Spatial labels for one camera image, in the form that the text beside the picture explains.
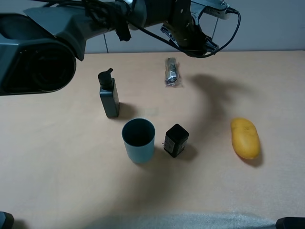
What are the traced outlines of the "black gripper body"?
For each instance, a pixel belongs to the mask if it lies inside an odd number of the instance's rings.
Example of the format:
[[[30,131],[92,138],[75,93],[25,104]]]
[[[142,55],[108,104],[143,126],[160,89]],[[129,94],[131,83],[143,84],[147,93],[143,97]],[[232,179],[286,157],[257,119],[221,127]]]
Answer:
[[[173,0],[168,20],[161,27],[161,32],[169,37],[169,42],[182,49],[188,55],[214,53],[219,46],[212,38],[205,35],[191,15],[190,0]]]

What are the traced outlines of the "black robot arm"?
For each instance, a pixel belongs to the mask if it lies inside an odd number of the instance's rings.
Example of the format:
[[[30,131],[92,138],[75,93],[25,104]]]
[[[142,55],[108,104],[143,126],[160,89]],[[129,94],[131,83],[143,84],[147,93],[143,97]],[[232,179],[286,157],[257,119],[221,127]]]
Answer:
[[[0,16],[0,94],[42,94],[65,87],[82,61],[88,39],[162,23],[169,44],[192,57],[216,53],[198,19],[204,8],[190,0],[48,0],[23,14]]]

